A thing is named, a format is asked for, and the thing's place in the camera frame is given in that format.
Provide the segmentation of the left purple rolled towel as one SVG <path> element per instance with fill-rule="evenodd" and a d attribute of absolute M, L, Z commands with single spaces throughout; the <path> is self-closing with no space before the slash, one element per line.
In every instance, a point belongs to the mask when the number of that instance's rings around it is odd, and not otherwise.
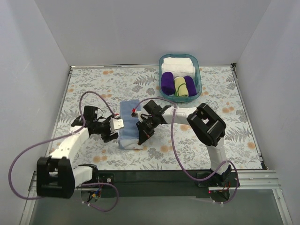
<path fill-rule="evenodd" d="M 172 72 L 164 72 L 161 76 L 161 90 L 166 95 L 173 95 L 175 93 L 174 76 Z"/>

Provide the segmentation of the purple rolled towel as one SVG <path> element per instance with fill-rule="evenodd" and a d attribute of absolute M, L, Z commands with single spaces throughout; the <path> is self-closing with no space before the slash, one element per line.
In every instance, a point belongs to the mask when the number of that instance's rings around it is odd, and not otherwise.
<path fill-rule="evenodd" d="M 172 72 L 164 72 L 161 76 L 161 90 L 166 95 L 173 95 L 175 93 L 174 76 Z"/>
<path fill-rule="evenodd" d="M 197 91 L 196 91 L 196 87 L 195 87 L 193 78 L 187 75 L 184 77 L 184 79 L 186 82 L 186 88 L 188 90 L 188 96 L 189 97 L 195 96 L 197 94 Z"/>

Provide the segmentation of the teal plastic basket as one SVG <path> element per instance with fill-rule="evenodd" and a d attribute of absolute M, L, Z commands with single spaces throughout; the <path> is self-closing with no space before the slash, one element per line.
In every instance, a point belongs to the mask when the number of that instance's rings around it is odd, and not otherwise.
<path fill-rule="evenodd" d="M 202 92 L 198 60 L 189 54 L 166 54 L 159 60 L 159 89 L 177 103 L 191 102 Z"/>

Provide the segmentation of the green patterned towel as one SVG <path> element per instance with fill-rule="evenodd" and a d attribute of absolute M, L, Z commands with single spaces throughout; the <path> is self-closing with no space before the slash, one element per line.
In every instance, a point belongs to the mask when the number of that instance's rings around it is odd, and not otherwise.
<path fill-rule="evenodd" d="M 176 97 L 188 97 L 188 90 L 186 88 L 186 82 L 183 77 L 176 77 L 174 79 L 174 86 Z"/>

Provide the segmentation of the white rolled towel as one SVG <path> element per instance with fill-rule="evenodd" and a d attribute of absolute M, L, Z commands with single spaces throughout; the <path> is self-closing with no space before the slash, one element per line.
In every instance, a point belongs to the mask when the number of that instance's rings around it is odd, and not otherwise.
<path fill-rule="evenodd" d="M 174 77 L 195 77 L 196 70 L 190 58 L 167 57 L 161 64 L 162 73 L 171 72 Z"/>

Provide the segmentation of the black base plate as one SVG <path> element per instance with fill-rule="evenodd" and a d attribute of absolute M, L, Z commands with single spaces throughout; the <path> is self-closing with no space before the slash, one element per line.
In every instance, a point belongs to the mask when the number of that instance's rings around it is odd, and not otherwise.
<path fill-rule="evenodd" d="M 110 183 L 99 182 L 97 186 L 88 187 L 83 185 L 79 187 L 85 190 L 101 189 L 102 198 L 115 196 L 115 190 L 118 190 L 121 197 L 160 197 L 160 196 L 194 196 L 197 198 L 215 197 L 218 201 L 228 200 L 229 191 L 232 188 L 203 188 L 195 182 L 183 183 Z"/>

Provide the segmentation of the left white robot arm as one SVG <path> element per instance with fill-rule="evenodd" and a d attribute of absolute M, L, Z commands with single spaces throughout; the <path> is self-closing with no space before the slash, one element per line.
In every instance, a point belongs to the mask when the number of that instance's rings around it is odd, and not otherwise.
<path fill-rule="evenodd" d="M 71 124 L 70 136 L 48 157 L 39 158 L 36 171 L 38 196 L 69 199 L 76 187 L 87 184 L 93 188 L 99 184 L 96 165 L 83 164 L 74 168 L 72 162 L 91 135 L 99 135 L 103 142 L 110 142 L 119 137 L 117 131 L 124 127 L 124 123 L 118 114 L 112 114 L 102 121 L 97 115 L 95 106 L 85 106 L 83 115 Z"/>

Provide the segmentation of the blue towel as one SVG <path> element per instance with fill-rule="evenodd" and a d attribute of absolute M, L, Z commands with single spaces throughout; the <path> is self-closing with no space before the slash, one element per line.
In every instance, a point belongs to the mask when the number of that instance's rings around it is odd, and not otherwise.
<path fill-rule="evenodd" d="M 143 149 L 143 145 L 138 145 L 139 131 L 136 123 L 139 119 L 131 116 L 132 110 L 139 102 L 138 99 L 120 102 L 120 116 L 123 119 L 124 128 L 119 130 L 118 144 L 122 150 Z"/>

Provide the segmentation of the right purple rolled towel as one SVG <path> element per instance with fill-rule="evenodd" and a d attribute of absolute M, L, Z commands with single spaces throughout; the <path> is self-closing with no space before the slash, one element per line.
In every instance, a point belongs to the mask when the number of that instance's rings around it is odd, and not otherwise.
<path fill-rule="evenodd" d="M 197 91 L 196 91 L 196 87 L 195 87 L 193 78 L 187 75 L 184 77 L 184 79 L 186 82 L 186 88 L 188 90 L 188 96 L 189 97 L 195 96 L 197 94 Z"/>

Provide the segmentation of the floral table mat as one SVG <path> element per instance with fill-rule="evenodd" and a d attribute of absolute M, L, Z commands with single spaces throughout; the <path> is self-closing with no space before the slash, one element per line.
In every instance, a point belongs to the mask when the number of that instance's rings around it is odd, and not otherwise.
<path fill-rule="evenodd" d="M 164 106 L 159 90 L 159 69 L 144 67 L 74 68 L 72 70 L 55 136 L 65 135 L 78 116 L 78 104 L 100 108 L 108 116 L 119 112 L 120 102 L 154 97 Z M 261 169 L 259 150 L 229 66 L 201 67 L 202 92 L 181 107 L 208 104 L 226 123 L 226 156 L 238 169 Z M 188 125 L 161 125 L 143 145 L 142 150 L 122 150 L 117 140 L 104 143 L 92 135 L 76 154 L 72 165 L 94 164 L 100 170 L 175 170 L 209 169 L 210 159 L 203 145 Z"/>

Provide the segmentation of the aluminium frame rail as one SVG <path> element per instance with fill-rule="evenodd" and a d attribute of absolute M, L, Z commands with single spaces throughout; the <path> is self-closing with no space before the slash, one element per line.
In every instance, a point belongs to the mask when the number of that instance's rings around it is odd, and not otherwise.
<path fill-rule="evenodd" d="M 211 170 L 188 170 L 192 178 L 179 170 L 112 170 L 95 169 L 91 175 L 79 174 L 79 168 L 73 171 L 75 187 L 97 186 L 99 182 L 116 185 L 118 183 L 183 183 L 195 182 L 201 188 L 235 188 L 276 189 L 280 187 L 275 171 L 228 169 L 223 174 L 213 174 Z"/>

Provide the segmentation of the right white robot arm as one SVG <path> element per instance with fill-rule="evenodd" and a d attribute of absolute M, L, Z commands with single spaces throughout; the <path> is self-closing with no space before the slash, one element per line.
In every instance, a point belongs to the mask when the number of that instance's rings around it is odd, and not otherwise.
<path fill-rule="evenodd" d="M 217 186 L 228 183 L 233 165 L 228 161 L 224 148 L 226 124 L 208 104 L 180 108 L 175 103 L 171 103 L 161 107 L 153 97 L 147 99 L 147 104 L 143 108 L 146 114 L 138 111 L 136 107 L 131 113 L 132 117 L 138 119 L 136 126 L 139 145 L 150 139 L 159 125 L 169 124 L 171 128 L 174 128 L 175 124 L 189 125 L 199 141 L 207 148 L 210 157 L 210 174 L 204 178 L 193 177 L 182 163 L 179 163 L 182 171 L 197 182 L 206 181 Z"/>

